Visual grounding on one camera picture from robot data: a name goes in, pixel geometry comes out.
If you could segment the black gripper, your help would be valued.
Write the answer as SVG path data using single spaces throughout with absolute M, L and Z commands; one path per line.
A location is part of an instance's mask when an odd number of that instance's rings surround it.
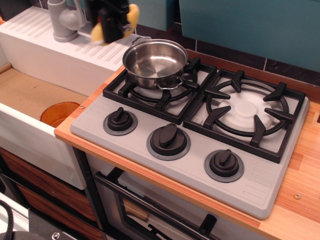
M 125 36 L 126 30 L 130 29 L 130 23 L 127 20 L 129 13 L 127 0 L 86 0 L 85 2 L 92 26 L 101 23 L 105 43 L 113 43 Z

